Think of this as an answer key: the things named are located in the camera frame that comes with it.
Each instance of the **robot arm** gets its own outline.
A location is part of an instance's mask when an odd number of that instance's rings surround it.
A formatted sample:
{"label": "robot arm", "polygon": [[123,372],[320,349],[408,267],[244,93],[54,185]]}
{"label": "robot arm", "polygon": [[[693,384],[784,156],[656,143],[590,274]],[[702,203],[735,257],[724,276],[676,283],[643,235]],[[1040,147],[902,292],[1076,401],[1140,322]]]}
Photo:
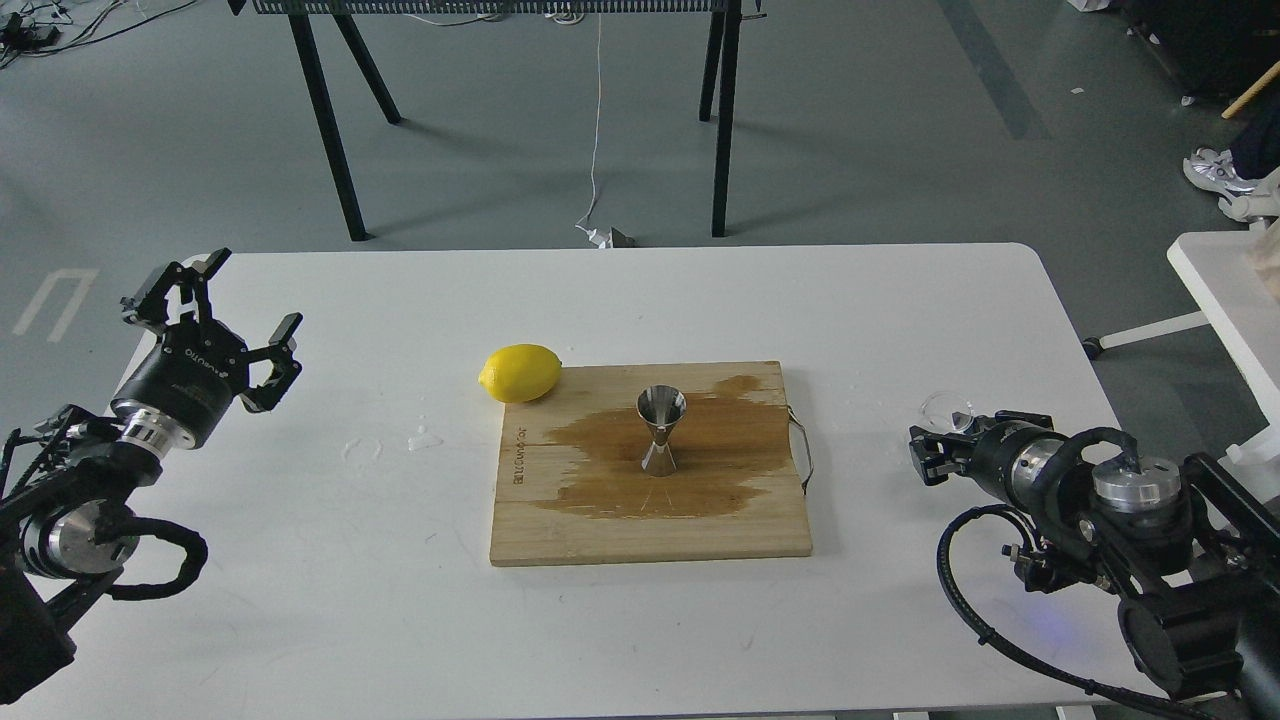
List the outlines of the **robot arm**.
{"label": "robot arm", "polygon": [[[915,468],[928,486],[969,477],[1025,520],[1028,542],[1005,548],[1024,589],[1092,583],[1117,594],[1138,669],[1170,698],[1240,692],[1257,716],[1280,716],[1280,523],[1226,470],[1202,454],[1181,465],[1143,457],[1111,428],[1068,438],[1046,415],[957,420],[951,433],[910,429]],[[1120,454],[1085,462],[1080,452],[1100,442]],[[1233,529],[1213,529],[1206,503]],[[1166,582],[1184,570],[1190,583]]]}
{"label": "robot arm", "polygon": [[[265,347],[215,320],[206,283],[230,251],[219,250],[189,266],[157,269],[133,297],[122,299],[124,322],[155,333],[156,345],[111,400],[104,418],[68,405],[35,433],[14,430],[0,457],[5,488],[14,451],[40,447],[29,468],[0,498],[0,703],[12,703],[72,662],[70,628],[104,594],[156,600],[177,594],[200,577],[209,557],[198,533],[168,520],[137,518],[129,495],[160,477],[173,447],[201,447],[236,397],[251,413],[275,407],[302,370],[293,360],[287,315]],[[169,322],[169,295],[182,313]],[[269,361],[270,377],[250,387],[248,366]],[[116,579],[142,536],[186,551],[173,580],[120,585]],[[70,584],[47,602],[26,573]]]}

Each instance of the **black table leg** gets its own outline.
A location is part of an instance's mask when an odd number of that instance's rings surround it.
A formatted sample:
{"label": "black table leg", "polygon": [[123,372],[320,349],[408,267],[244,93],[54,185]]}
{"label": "black table leg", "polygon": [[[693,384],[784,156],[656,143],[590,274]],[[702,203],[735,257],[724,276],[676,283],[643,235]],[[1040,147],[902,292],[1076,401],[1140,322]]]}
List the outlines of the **black table leg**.
{"label": "black table leg", "polygon": [[333,117],[333,102],[329,100],[329,87],[320,69],[320,53],[316,51],[315,36],[311,33],[311,19],[305,15],[289,15],[293,29],[293,42],[298,46],[298,60],[302,61],[302,74],[307,79],[311,94],[311,108],[320,126],[320,140],[329,158],[329,170],[338,188],[338,201],[342,202],[342,215],[347,220],[351,240],[360,242],[370,238],[365,232],[365,220],[360,217],[360,204],[356,200],[356,187],[351,182],[351,168],[347,167],[347,154],[342,150],[342,137],[338,135],[338,120]]}
{"label": "black table leg", "polygon": [[378,106],[383,109],[383,114],[387,115],[387,122],[393,126],[399,123],[399,110],[396,109],[392,94],[387,91],[387,83],[383,82],[383,76],[378,72],[378,65],[374,64],[374,56],[365,46],[365,38],[360,37],[360,31],[356,29],[356,20],[351,15],[334,15],[333,19],[338,23],[338,29],[342,32],[342,38],[347,41],[347,47],[351,47],[351,54],[356,56],[356,64],[365,74],[369,90],[374,91],[374,97],[378,100]]}
{"label": "black table leg", "polygon": [[724,47],[721,69],[719,127],[716,133],[716,192],[712,199],[712,237],[724,237],[728,202],[728,156],[733,142],[733,92],[737,87],[737,41],[742,28],[742,0],[730,0],[724,10]]}
{"label": "black table leg", "polygon": [[716,73],[719,69],[721,44],[724,40],[724,13],[712,13],[712,32],[707,36],[707,69],[703,70],[703,101],[698,119],[712,119],[712,96],[716,95]]}

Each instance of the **person's foot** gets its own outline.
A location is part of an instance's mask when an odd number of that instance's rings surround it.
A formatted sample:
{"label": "person's foot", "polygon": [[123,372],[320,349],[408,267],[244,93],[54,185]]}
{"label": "person's foot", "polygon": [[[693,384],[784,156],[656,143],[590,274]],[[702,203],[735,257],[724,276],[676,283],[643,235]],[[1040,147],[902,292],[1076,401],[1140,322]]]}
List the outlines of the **person's foot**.
{"label": "person's foot", "polygon": [[1198,149],[1183,160],[1183,174],[1196,187],[1216,192],[1228,200],[1248,195],[1258,186],[1258,181],[1244,179],[1235,173],[1230,150],[1217,152],[1211,147]]}

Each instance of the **white table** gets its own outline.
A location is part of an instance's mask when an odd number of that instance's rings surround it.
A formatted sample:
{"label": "white table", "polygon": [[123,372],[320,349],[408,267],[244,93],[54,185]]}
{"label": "white table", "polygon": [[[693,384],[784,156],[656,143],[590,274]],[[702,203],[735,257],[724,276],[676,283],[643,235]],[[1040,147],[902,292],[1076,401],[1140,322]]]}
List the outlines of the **white table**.
{"label": "white table", "polygon": [[[215,315],[260,345],[300,310],[305,370],[233,407],[134,509],[211,560],[165,601],[102,602],[73,665],[8,717],[582,717],[1062,705],[979,647],[938,588],[943,525],[984,496],[925,488],[908,427],[937,389],[979,411],[1115,416],[1036,255],[1016,245],[236,255]],[[809,429],[808,559],[497,569],[502,407],[485,356],[567,365],[776,359]],[[957,539],[974,605],[1032,652],[1152,691],[1115,600],[1027,596],[1004,527]],[[156,543],[125,580],[166,579]]]}
{"label": "white table", "polygon": [[1180,236],[1169,249],[1169,263],[1270,423],[1249,441],[1226,448],[1236,465],[1257,465],[1280,456],[1280,302],[1249,264],[1247,254],[1257,240],[1254,231],[1196,232]]}

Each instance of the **silver metal joint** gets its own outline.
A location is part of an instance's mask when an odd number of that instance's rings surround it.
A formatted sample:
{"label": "silver metal joint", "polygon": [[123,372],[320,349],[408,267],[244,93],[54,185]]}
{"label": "silver metal joint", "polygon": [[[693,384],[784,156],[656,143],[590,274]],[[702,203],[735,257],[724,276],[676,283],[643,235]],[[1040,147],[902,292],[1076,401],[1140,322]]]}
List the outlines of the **silver metal joint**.
{"label": "silver metal joint", "polygon": [[1018,457],[1014,459],[1014,465],[1009,471],[1010,489],[1012,492],[1012,500],[1018,501],[1023,506],[1028,505],[1028,498],[1034,493],[1032,492],[1032,483],[1039,477],[1041,470],[1044,469],[1044,464],[1048,459],[1057,452],[1057,448],[1062,447],[1062,439],[1055,437],[1043,437],[1033,441]]}
{"label": "silver metal joint", "polygon": [[24,562],[28,570],[38,575],[63,578],[67,575],[100,575],[110,573],[133,555],[138,538],[133,536],[116,538],[105,543],[97,541],[97,523],[101,518],[101,505],[105,500],[93,500],[63,514],[49,525],[47,534],[41,532],[44,523],[33,523],[23,534],[23,544],[42,544],[42,553],[49,562]]}
{"label": "silver metal joint", "polygon": [[1093,523],[1087,518],[1080,518],[1080,524],[1078,527],[1080,528],[1080,537],[1084,538],[1084,542],[1092,544],[1093,538],[1098,537],[1098,529],[1094,528]]}
{"label": "silver metal joint", "polygon": [[1178,500],[1183,479],[1178,465],[1160,457],[1140,457],[1139,471],[1124,468],[1112,457],[1093,468],[1093,491],[1102,502],[1120,512],[1138,514],[1157,510]]}
{"label": "silver metal joint", "polygon": [[156,460],[164,460],[173,447],[196,447],[196,436],[191,430],[155,407],[125,401],[115,407],[115,413],[124,420],[120,442],[136,445],[155,455]]}

